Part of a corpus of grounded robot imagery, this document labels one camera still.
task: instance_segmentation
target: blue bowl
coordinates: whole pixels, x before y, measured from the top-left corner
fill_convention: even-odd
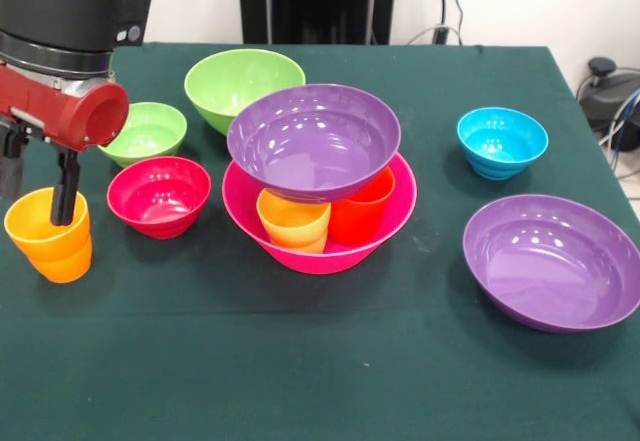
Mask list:
[[[540,123],[507,108],[480,108],[465,114],[458,122],[458,139],[473,170],[496,181],[520,173],[549,146]]]

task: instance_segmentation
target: dark green cloth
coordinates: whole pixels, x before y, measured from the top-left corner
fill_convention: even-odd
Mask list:
[[[154,241],[109,211],[115,165],[81,156],[94,262],[68,286],[0,241],[0,439],[638,439],[640,316],[587,335],[525,328],[480,292],[461,251],[467,219],[516,193],[586,203],[636,242],[640,226],[544,48],[277,46],[309,82],[380,96],[403,127],[419,200],[407,226],[348,272],[288,271],[224,211],[225,140],[183,91],[229,46],[149,44],[114,62],[131,100],[182,110],[181,154],[211,173],[198,224]],[[507,106],[548,130],[510,181],[467,167],[455,126]],[[51,148],[27,152],[25,189],[53,184]]]

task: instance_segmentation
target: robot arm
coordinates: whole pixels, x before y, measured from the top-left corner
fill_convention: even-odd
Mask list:
[[[143,42],[151,0],[0,0],[0,196],[16,198],[30,139],[58,151],[51,222],[73,219],[78,153],[109,144],[128,114],[110,74]]]

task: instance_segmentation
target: yellow cup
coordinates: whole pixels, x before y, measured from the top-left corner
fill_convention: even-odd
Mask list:
[[[70,283],[91,266],[87,200],[78,193],[69,226],[49,220],[53,188],[32,191],[17,200],[4,217],[4,229],[33,267],[53,283]]]
[[[331,204],[294,203],[263,189],[256,202],[271,241],[283,248],[322,253],[327,243]]]

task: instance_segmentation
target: white wall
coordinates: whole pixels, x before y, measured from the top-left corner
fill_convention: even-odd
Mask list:
[[[640,0],[460,1],[465,44],[549,46],[573,88],[594,55],[640,68]],[[453,0],[447,6],[455,25]],[[396,0],[391,42],[404,44],[439,20],[440,0]],[[241,43],[239,0],[153,0],[147,40]]]

